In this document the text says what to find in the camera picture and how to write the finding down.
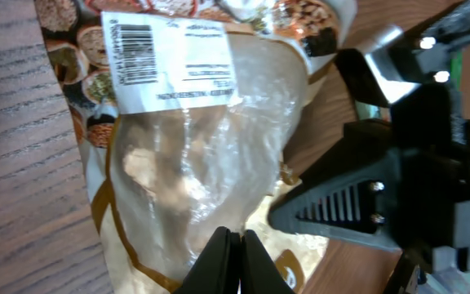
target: white sticker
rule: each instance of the white sticker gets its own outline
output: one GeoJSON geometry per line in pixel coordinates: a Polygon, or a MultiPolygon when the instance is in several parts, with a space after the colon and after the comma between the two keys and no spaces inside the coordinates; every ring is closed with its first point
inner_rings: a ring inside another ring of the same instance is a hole
{"type": "Polygon", "coordinates": [[[119,12],[101,15],[122,114],[225,105],[237,96],[222,23],[119,12]]]}

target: wooden table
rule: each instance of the wooden table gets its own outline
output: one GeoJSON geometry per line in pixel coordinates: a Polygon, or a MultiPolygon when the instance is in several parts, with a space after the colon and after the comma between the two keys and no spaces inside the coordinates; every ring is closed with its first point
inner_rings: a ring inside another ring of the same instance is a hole
{"type": "MultiPolygon", "coordinates": [[[[453,1],[359,0],[348,44],[382,25],[407,29],[453,1]]],[[[464,72],[470,73],[470,65],[464,72]]],[[[470,116],[470,87],[464,90],[470,116]]],[[[354,119],[332,69],[286,148],[287,163],[302,172],[340,138],[342,124],[354,119]]],[[[0,293],[111,293],[101,251],[72,122],[33,1],[0,0],[0,293]]],[[[307,292],[380,293],[396,259],[331,241],[307,292]]]]}

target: food package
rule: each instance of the food package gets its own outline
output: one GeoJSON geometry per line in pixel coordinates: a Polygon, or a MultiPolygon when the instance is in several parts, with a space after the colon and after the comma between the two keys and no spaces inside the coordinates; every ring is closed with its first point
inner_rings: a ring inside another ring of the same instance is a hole
{"type": "Polygon", "coordinates": [[[354,0],[35,2],[114,291],[173,292],[222,225],[253,229],[301,292],[327,240],[266,215],[298,182],[282,148],[354,0]]]}

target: barcode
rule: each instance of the barcode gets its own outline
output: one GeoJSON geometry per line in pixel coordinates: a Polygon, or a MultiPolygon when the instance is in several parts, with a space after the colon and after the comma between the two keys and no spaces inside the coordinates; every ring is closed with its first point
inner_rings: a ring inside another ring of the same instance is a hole
{"type": "Polygon", "coordinates": [[[122,84],[157,82],[152,28],[149,25],[120,24],[122,84]]]}

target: bolt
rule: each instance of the bolt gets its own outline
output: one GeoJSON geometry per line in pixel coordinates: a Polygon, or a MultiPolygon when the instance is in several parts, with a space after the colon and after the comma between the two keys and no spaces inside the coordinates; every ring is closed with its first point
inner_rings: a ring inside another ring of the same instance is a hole
{"type": "Polygon", "coordinates": [[[376,182],[372,182],[369,188],[371,189],[371,191],[380,192],[380,191],[384,191],[385,186],[384,186],[384,183],[380,181],[376,181],[376,182]]]}
{"type": "Polygon", "coordinates": [[[422,49],[431,49],[437,44],[437,40],[433,37],[425,37],[420,39],[420,48],[422,49]]]}
{"type": "Polygon", "coordinates": [[[436,82],[447,82],[449,81],[450,73],[445,70],[441,70],[434,74],[434,80],[436,82]]]}
{"type": "Polygon", "coordinates": [[[373,221],[374,224],[383,225],[385,223],[385,217],[383,217],[379,213],[375,213],[371,216],[371,221],[373,221]]]}

